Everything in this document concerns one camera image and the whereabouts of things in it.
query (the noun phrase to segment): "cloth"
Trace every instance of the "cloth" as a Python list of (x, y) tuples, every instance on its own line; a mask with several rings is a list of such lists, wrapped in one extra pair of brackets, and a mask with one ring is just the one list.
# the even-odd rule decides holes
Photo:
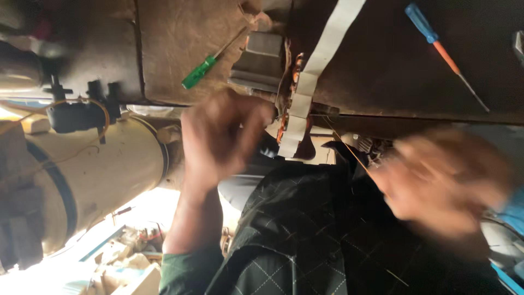
[(488, 261), (470, 265), (425, 243), (368, 178), (343, 185), (349, 178), (337, 166), (273, 170), (247, 201), (222, 264), (207, 262), (218, 260), (209, 249), (165, 255), (160, 293), (507, 294)]

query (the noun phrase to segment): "dark metal panel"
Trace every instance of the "dark metal panel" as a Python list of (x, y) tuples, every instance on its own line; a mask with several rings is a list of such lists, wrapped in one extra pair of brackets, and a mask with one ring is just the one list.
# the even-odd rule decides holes
[[(419, 2), (489, 115), (405, 15), (409, 2), (366, 2), (314, 101), (353, 114), (524, 123), (524, 68), (511, 47), (512, 33), (524, 27), (524, 2)], [(313, 51), (335, 4), (296, 1), (289, 27), (295, 52)]]

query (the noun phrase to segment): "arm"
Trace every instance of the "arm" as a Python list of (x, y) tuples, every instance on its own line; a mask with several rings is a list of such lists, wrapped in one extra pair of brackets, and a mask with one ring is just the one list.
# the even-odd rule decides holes
[(183, 113), (184, 180), (164, 254), (219, 245), (222, 206), (216, 186), (244, 168), (272, 113), (268, 102), (231, 89)]

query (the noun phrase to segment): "screwdriver handle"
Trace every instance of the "screwdriver handle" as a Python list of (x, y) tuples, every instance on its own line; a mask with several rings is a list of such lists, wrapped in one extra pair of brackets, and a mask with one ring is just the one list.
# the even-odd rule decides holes
[(415, 3), (411, 3), (406, 7), (405, 10), (408, 17), (415, 24), (417, 29), (426, 37), (429, 44), (434, 43), (439, 39), (439, 36), (433, 31), (433, 28), (429, 25), (428, 20), (422, 14), (419, 7)]
[(198, 81), (204, 77), (205, 73), (211, 69), (215, 63), (216, 59), (212, 55), (206, 57), (203, 63), (193, 69), (191, 73), (182, 80), (182, 86), (186, 89), (191, 89), (191, 87), (195, 86)]

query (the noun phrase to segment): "hand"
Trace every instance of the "hand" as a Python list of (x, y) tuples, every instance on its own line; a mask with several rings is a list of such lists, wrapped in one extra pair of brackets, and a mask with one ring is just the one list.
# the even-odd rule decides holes
[(184, 182), (208, 191), (240, 172), (272, 120), (269, 102), (232, 89), (187, 109), (181, 118)]
[(502, 209), (512, 173), (495, 147), (452, 129), (395, 142), (397, 155), (372, 170), (395, 216), (440, 237), (458, 240), (480, 232), (487, 208)]

